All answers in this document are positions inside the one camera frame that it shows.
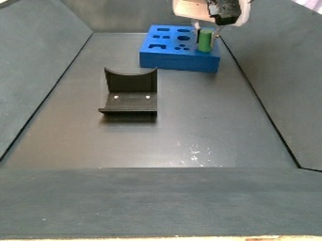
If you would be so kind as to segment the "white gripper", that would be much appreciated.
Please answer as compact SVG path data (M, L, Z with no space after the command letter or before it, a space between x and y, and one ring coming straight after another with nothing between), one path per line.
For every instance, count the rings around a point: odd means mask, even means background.
M252 0L240 0L242 14L233 26L241 26L248 22L250 14L250 2ZM201 23L199 21L211 22L215 24L215 20L209 16L206 0L173 0L173 10L177 16L194 19L191 20L191 26L194 27L195 42L199 42L201 35ZM220 25L213 32L213 39L221 37L221 32L225 29L224 25Z

